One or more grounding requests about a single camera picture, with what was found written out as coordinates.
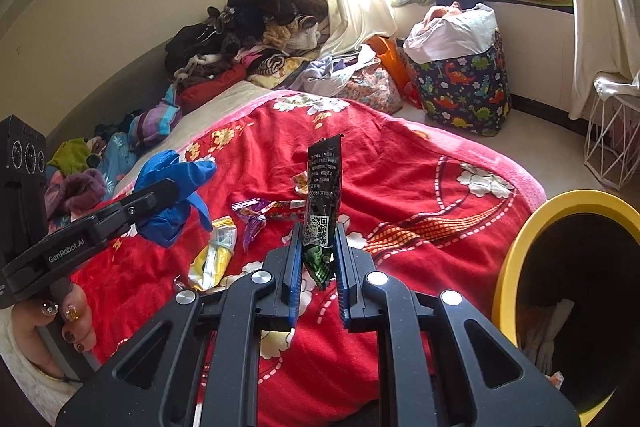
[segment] white plastic bag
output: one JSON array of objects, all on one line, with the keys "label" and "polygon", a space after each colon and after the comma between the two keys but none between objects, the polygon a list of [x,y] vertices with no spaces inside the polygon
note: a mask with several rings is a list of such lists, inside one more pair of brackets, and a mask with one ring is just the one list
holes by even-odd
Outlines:
[{"label": "white plastic bag", "polygon": [[460,15],[434,19],[426,26],[416,24],[404,41],[404,50],[417,64],[477,55],[494,44],[497,27],[495,12],[477,4]]}]

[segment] black snack bag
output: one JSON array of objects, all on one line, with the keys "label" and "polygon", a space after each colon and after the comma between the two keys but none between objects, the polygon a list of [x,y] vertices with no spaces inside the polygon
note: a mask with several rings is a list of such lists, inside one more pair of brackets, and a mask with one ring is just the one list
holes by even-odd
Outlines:
[{"label": "black snack bag", "polygon": [[321,290],[334,273],[335,223],[342,194],[342,151],[338,134],[308,149],[308,196],[302,260]]}]

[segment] yellow rim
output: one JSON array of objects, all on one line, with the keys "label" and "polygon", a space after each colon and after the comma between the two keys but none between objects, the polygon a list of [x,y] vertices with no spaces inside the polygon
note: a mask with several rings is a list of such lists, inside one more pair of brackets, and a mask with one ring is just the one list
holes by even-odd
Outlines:
[{"label": "yellow rim", "polygon": [[[599,214],[624,227],[640,243],[640,214],[611,194],[598,190],[574,190],[560,194],[536,210],[513,241],[502,265],[495,289],[492,321],[513,344],[516,341],[516,298],[522,264],[536,238],[549,225],[572,214]],[[582,426],[587,425],[609,400],[580,415]]]}]

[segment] white sleeve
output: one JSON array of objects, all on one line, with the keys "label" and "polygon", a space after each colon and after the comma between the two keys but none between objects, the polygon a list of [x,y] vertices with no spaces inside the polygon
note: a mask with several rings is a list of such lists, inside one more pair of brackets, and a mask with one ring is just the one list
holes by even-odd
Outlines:
[{"label": "white sleeve", "polygon": [[44,419],[54,425],[60,408],[75,389],[43,375],[20,352],[11,326],[11,308],[0,310],[0,355],[22,392]]}]

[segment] floral bag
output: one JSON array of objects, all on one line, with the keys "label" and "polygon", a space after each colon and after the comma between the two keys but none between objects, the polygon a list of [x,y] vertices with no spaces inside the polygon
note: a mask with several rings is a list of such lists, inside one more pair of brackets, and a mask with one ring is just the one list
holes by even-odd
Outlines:
[{"label": "floral bag", "polygon": [[376,58],[374,64],[356,71],[335,98],[355,100],[380,112],[402,109],[402,99],[391,75]]},{"label": "floral bag", "polygon": [[417,64],[412,78],[422,108],[431,120],[493,136],[502,127],[511,96],[500,32],[487,51]]}]

